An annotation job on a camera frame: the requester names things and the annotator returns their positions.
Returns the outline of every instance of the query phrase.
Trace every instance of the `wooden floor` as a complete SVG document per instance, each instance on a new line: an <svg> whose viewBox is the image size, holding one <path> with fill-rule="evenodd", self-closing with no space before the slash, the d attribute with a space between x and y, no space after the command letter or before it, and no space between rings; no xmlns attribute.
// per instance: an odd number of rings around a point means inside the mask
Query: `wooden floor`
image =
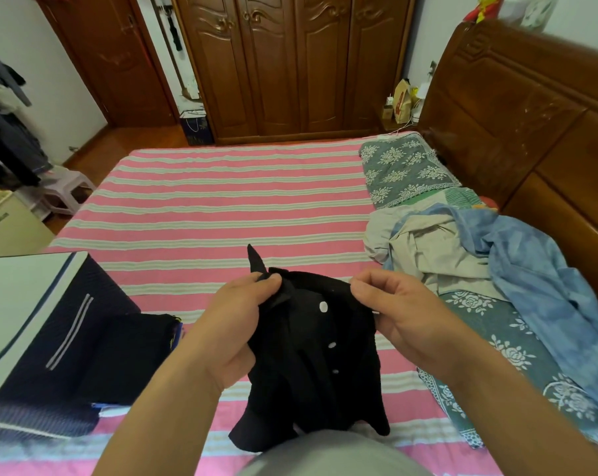
<svg viewBox="0 0 598 476"><path fill-rule="evenodd" d="M100 185L116 164L139 148L181 148L188 147L187 139L179 125L151 128L107 128L90 141L80 153L65 166L79 171ZM68 223L70 216L52 215L46 220L48 228L58 234Z"/></svg>

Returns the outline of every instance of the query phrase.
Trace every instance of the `bedsheet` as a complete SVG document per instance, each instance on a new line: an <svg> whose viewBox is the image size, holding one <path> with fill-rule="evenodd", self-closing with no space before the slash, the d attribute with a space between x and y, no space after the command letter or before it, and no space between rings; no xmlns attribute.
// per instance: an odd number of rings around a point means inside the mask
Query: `bedsheet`
<svg viewBox="0 0 598 476"><path fill-rule="evenodd" d="M50 250L88 250L144 312L172 313L187 327L224 282L248 272L248 243L269 266L347 280L374 264L362 240L373 210L358 155L367 140L135 151ZM384 337L376 342L392 432L355 430L437 475L500 475L486 449L464 442L414 365ZM222 394L198 475L232 475L251 459L228 438L249 386L244 379ZM83 438L0 444L0 475L87 476L122 417Z"/></svg>

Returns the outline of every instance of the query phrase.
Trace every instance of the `wooden headboard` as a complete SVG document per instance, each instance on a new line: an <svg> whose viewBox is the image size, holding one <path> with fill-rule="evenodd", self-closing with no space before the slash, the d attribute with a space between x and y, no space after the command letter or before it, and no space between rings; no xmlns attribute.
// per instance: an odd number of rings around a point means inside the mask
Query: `wooden headboard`
<svg viewBox="0 0 598 476"><path fill-rule="evenodd" d="M598 296L598 52L462 23L417 129L502 213L548 233Z"/></svg>

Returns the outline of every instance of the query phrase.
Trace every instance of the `wooden door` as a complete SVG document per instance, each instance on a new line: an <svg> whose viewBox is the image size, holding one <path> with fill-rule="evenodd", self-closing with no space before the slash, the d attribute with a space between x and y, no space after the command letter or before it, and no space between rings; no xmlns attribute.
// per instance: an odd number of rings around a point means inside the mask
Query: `wooden door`
<svg viewBox="0 0 598 476"><path fill-rule="evenodd" d="M343 129L351 0L296 0L303 132Z"/></svg>
<svg viewBox="0 0 598 476"><path fill-rule="evenodd" d="M376 107L394 90L409 3L354 0L345 89L348 129L373 126Z"/></svg>
<svg viewBox="0 0 598 476"><path fill-rule="evenodd" d="M258 133L299 133L293 0L238 1Z"/></svg>
<svg viewBox="0 0 598 476"><path fill-rule="evenodd" d="M177 0L216 138L257 135L233 0Z"/></svg>
<svg viewBox="0 0 598 476"><path fill-rule="evenodd" d="M114 125L176 123L129 0L47 0L41 6Z"/></svg>

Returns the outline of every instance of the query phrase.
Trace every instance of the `gray floral pillowcase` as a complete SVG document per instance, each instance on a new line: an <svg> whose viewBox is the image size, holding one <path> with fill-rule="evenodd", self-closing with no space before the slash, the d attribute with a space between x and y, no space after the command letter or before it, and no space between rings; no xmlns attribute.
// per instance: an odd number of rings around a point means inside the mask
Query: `gray floral pillowcase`
<svg viewBox="0 0 598 476"><path fill-rule="evenodd" d="M460 186L418 133L364 143L359 150L374 207L394 207L421 193Z"/></svg>
<svg viewBox="0 0 598 476"><path fill-rule="evenodd" d="M471 329L525 375L586 439L598 444L598 404L561 373L557 362L513 304L467 291L440 297ZM482 439L451 390L422 369L418 370L418 374L469 446L482 448Z"/></svg>

